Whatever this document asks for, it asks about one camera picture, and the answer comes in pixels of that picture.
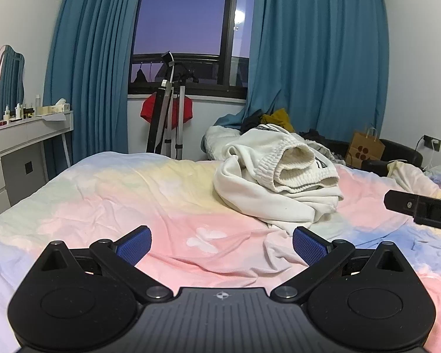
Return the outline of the blue curtain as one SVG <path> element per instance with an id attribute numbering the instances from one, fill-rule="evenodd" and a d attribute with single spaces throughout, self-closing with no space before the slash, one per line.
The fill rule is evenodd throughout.
<path id="1" fill-rule="evenodd" d="M 139 0 L 63 0 L 44 81 L 44 105 L 64 98 L 74 116 L 67 147 L 48 140 L 49 178 L 103 151 L 126 153 L 127 98 Z"/>
<path id="2" fill-rule="evenodd" d="M 389 56 L 384 0 L 254 0 L 245 106 L 217 122 L 284 109 L 329 139 L 380 130 Z"/>

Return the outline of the red cloth on stand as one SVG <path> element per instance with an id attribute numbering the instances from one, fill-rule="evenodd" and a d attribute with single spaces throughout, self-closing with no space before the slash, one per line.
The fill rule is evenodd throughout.
<path id="1" fill-rule="evenodd" d="M 148 123 L 151 123 L 153 117 L 155 99 L 156 99 L 156 93 L 153 93 L 142 104 L 140 117 L 142 117 L 142 119 L 144 119 Z M 178 109 L 179 109 L 178 98 L 175 98 L 173 102 L 172 127 L 176 127 L 178 125 Z M 193 101 L 186 96 L 184 101 L 183 123 L 190 121 L 192 118 L 193 118 Z"/>

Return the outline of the tissue box on dresser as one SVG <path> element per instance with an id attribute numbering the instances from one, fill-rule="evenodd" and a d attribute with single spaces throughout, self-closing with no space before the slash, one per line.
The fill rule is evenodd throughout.
<path id="1" fill-rule="evenodd" d="M 37 116 L 47 116 L 61 112 L 71 111 L 71 106 L 64 98 L 59 99 L 54 105 L 41 106 L 36 109 Z"/>

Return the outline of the white dressing table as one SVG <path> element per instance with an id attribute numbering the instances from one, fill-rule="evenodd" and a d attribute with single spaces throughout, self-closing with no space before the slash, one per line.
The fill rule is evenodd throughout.
<path id="1" fill-rule="evenodd" d="M 48 182 L 44 141 L 58 139 L 71 166 L 66 135 L 73 130 L 72 111 L 0 126 L 0 214 Z"/>

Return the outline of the wavy framed mirror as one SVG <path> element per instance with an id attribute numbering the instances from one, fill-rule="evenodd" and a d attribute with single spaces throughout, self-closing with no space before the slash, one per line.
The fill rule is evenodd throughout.
<path id="1" fill-rule="evenodd" d="M 0 114 L 24 101 L 24 55 L 11 46 L 0 48 Z"/>

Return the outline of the dark framed window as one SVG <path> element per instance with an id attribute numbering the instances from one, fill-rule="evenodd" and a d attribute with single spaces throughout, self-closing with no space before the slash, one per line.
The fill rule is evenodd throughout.
<path id="1" fill-rule="evenodd" d="M 254 0 L 139 0 L 129 92 L 150 94 L 168 76 L 161 57 L 173 54 L 175 75 L 192 73 L 187 91 L 244 99 Z"/>

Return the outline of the folded tripod stand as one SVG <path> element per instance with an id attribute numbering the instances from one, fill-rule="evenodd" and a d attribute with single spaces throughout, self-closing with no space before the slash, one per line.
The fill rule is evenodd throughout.
<path id="1" fill-rule="evenodd" d="M 171 52 L 162 54 L 161 59 L 167 71 L 155 94 L 146 152 L 171 158 L 174 151 L 175 159 L 182 160 L 186 84 L 188 80 L 199 80 Z"/>

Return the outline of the mustard yellow garment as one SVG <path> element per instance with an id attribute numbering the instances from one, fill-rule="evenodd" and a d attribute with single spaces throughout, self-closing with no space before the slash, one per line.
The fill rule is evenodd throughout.
<path id="1" fill-rule="evenodd" d="M 284 108 L 274 111 L 272 114 L 263 114 L 260 119 L 261 124 L 274 124 L 289 132 L 294 132 L 289 115 Z"/>

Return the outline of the right blue curtain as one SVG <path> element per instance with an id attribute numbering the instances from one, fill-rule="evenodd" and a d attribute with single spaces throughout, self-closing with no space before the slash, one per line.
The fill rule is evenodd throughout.
<path id="1" fill-rule="evenodd" d="M 329 139 L 380 130 L 389 56 L 384 0 L 254 0 L 245 106 L 217 122 L 284 109 Z"/>

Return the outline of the pastel rainbow bed sheet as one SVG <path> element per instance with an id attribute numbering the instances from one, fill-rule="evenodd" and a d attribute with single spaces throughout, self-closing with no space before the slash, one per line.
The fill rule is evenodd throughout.
<path id="1" fill-rule="evenodd" d="M 300 272 L 304 263 L 285 231 L 228 208 L 217 196 L 216 168 L 214 161 L 104 152 L 75 164 L 0 214 L 0 352 L 18 348 L 7 307 L 53 240 L 86 248 L 98 239 L 118 239 L 149 226 L 153 244 L 139 268 L 172 290 L 273 289 Z M 435 303 L 437 319 L 426 348 L 441 352 L 441 230 L 416 225 L 384 207 L 385 193 L 397 189 L 393 179 L 345 166 L 338 167 L 338 176 L 344 199 L 312 231 L 359 248 L 384 240 L 396 243 Z"/>

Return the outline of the cream pillow blanket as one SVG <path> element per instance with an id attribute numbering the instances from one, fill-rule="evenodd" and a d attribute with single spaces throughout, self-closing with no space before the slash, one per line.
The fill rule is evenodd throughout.
<path id="1" fill-rule="evenodd" d="M 404 191 L 441 200 L 441 188 L 424 175 L 420 168 L 402 161 L 393 161 L 387 165 L 387 169 L 387 177 L 394 179 Z"/>

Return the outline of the white sweatshirt garment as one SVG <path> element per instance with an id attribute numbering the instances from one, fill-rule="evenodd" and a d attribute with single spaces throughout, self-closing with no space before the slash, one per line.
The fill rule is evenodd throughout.
<path id="1" fill-rule="evenodd" d="M 339 175 L 326 155 L 296 133 L 261 124 L 226 144 L 213 177 L 231 208 L 292 234 L 336 212 Z"/>

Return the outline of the brown paper shopping bag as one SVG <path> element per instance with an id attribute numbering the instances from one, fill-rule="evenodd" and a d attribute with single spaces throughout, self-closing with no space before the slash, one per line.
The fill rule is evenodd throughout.
<path id="1" fill-rule="evenodd" d="M 378 138 L 375 128 L 355 131 L 346 153 L 346 165 L 360 169 L 364 161 L 380 160 L 384 150 L 385 145 Z"/>

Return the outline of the white padded jacket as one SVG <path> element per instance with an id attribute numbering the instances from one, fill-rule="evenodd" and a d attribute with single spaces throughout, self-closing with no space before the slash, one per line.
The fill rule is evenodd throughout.
<path id="1" fill-rule="evenodd" d="M 223 126 L 210 126 L 201 140 L 201 149 L 208 160 L 223 161 L 223 147 L 240 137 L 240 131 Z"/>

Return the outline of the wall power socket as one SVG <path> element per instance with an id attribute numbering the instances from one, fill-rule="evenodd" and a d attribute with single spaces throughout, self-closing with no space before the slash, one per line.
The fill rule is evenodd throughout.
<path id="1" fill-rule="evenodd" d="M 435 152 L 439 152 L 441 149 L 441 140 L 434 138 L 432 136 L 424 135 L 423 136 L 424 146 L 434 150 Z"/>

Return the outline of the left blue curtain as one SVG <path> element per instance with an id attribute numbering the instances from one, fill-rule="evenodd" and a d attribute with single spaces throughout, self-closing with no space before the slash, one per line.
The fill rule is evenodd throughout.
<path id="1" fill-rule="evenodd" d="M 126 153 L 127 98 L 139 0 L 63 0 L 44 81 L 44 105 L 64 98 L 74 116 L 67 147 L 48 140 L 49 178 L 103 151 Z"/>

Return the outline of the black garment on pile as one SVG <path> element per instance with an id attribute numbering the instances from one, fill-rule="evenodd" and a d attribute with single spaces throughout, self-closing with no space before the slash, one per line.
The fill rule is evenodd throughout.
<path id="1" fill-rule="evenodd" d="M 243 119 L 240 126 L 240 133 L 244 134 L 252 128 L 257 128 L 261 124 L 272 124 L 272 118 L 261 110 L 257 110 Z"/>

